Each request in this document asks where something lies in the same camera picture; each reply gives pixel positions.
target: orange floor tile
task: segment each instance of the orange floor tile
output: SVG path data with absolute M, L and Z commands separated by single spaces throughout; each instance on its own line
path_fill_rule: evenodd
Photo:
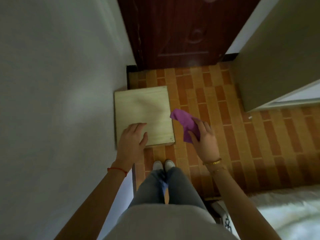
M 232 63 L 129 74 L 130 89 L 168 86 L 170 108 L 183 109 L 214 128 L 221 158 L 247 193 L 320 182 L 320 106 L 245 113 L 229 71 Z M 135 165 L 136 187 L 155 160 L 173 160 L 206 199 L 219 191 L 193 145 L 183 142 L 144 151 Z

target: person's left hand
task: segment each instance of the person's left hand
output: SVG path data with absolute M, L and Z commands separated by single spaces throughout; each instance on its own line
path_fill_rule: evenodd
M 141 132 L 146 123 L 131 124 L 126 128 L 118 143 L 117 157 L 113 167 L 122 168 L 126 172 L 130 171 L 132 165 L 143 157 L 143 149 L 148 142 L 148 133 L 145 132 L 142 140 Z

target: red bracelet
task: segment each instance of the red bracelet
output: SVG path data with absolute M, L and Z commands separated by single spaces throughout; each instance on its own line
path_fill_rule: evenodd
M 127 176 L 128 172 L 126 172 L 125 170 L 123 170 L 122 168 L 107 168 L 107 171 L 109 172 L 110 169 L 118 169 L 121 170 L 122 172 L 124 172 L 125 176 Z

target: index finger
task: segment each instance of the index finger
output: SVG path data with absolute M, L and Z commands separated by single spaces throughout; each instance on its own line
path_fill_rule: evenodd
M 192 118 L 192 119 L 198 125 L 200 134 L 204 134 L 207 132 L 207 129 L 201 120 L 198 120 L 197 118 Z
M 146 123 L 139 123 L 134 133 L 138 133 L 138 135 L 141 136 L 142 129 L 145 126 L 146 126 Z

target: wooden door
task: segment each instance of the wooden door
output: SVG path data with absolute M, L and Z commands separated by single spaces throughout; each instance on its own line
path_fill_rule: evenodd
M 139 69 L 214 65 L 260 0 L 118 0 Z

